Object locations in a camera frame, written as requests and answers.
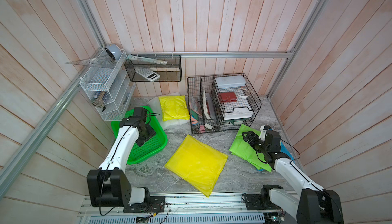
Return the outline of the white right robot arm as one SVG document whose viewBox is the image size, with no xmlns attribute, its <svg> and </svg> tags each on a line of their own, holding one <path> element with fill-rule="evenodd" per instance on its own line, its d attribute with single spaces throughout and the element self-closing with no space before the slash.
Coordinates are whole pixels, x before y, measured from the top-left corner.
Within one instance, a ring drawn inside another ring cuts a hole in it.
<svg viewBox="0 0 392 224">
<path fill-rule="evenodd" d="M 268 127 L 260 135 L 248 131 L 242 137 L 257 155 L 264 156 L 262 162 L 279 173 L 299 195 L 293 197 L 278 185 L 263 185 L 260 194 L 243 195 L 248 210 L 280 209 L 299 224 L 344 223 L 339 195 L 311 180 L 281 151 L 279 132 Z"/>
</svg>

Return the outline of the green plastic perforated basket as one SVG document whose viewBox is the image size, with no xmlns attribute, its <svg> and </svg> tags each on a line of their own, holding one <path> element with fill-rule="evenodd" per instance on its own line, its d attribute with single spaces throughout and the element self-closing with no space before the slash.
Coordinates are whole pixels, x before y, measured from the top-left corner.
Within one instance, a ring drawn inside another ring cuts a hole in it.
<svg viewBox="0 0 392 224">
<path fill-rule="evenodd" d="M 124 169 L 125 165 L 141 163 L 166 147 L 168 138 L 156 116 L 158 114 L 154 113 L 150 107 L 141 106 L 126 112 L 121 121 L 112 122 L 115 142 L 105 158 L 110 170 L 115 167 Z M 137 126 L 140 121 L 151 125 L 156 132 L 156 135 L 142 147 L 136 144 L 139 138 Z"/>
</svg>

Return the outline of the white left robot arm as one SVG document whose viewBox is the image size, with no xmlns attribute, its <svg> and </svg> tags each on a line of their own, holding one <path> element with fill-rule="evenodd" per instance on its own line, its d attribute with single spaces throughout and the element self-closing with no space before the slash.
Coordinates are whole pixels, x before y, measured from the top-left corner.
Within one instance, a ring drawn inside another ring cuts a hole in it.
<svg viewBox="0 0 392 224">
<path fill-rule="evenodd" d="M 156 135 L 150 109 L 136 107 L 119 123 L 115 142 L 105 160 L 87 175 L 91 205 L 96 208 L 122 207 L 125 213 L 147 213 L 152 217 L 165 211 L 165 197 L 152 197 L 146 187 L 133 187 L 125 169 L 134 146 L 142 147 Z"/>
</svg>

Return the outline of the neon yellow raincoat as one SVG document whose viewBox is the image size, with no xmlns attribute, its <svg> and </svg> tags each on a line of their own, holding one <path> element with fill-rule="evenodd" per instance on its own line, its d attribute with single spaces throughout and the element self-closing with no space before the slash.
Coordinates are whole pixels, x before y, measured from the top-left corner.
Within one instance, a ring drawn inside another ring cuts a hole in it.
<svg viewBox="0 0 392 224">
<path fill-rule="evenodd" d="M 162 111 L 162 121 L 190 120 L 190 114 L 184 95 L 160 96 L 159 102 Z"/>
</svg>

